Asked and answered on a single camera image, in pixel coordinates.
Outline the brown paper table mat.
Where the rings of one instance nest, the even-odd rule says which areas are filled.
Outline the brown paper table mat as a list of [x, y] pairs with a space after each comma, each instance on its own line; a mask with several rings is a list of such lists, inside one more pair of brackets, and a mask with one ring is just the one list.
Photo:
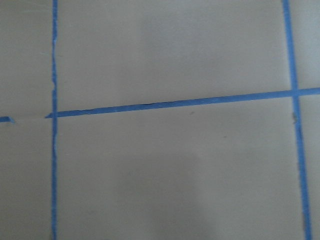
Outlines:
[[317, 240], [317, 0], [3, 0], [3, 240]]

